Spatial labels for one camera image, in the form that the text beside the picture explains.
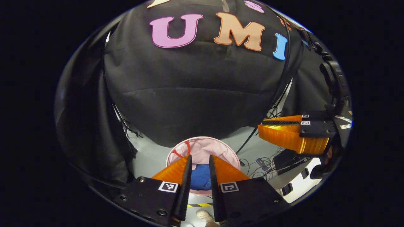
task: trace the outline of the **yellow and black tape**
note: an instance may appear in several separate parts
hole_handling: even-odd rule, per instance
[[[213,206],[213,203],[188,204],[187,207],[205,207],[205,206]]]

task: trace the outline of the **pink letter u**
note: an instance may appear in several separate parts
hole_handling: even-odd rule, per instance
[[[163,17],[150,22],[151,39],[156,46],[163,48],[180,47],[190,44],[196,37],[196,28],[198,20],[202,19],[201,14],[186,14],[181,16],[185,20],[185,31],[182,37],[170,38],[168,36],[168,23],[174,20],[174,17]]]

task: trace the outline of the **blue cloth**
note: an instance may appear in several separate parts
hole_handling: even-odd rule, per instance
[[[191,174],[191,189],[192,190],[212,190],[210,182],[209,164],[196,165],[196,168]]]

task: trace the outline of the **shoe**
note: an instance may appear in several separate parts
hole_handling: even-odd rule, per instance
[[[206,222],[214,222],[215,221],[212,218],[212,216],[206,210],[199,210],[196,213],[196,216],[198,216],[198,218],[200,218],[202,221],[206,221]]]

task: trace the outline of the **pink bin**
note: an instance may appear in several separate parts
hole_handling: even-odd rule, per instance
[[[211,154],[240,170],[240,160],[233,149],[222,141],[212,137],[193,137],[177,144],[167,156],[166,167],[181,157],[186,156],[189,150],[192,155],[192,170],[196,168],[197,164],[209,164],[209,156]],[[189,192],[195,195],[212,195],[212,190],[197,191],[191,189]]]

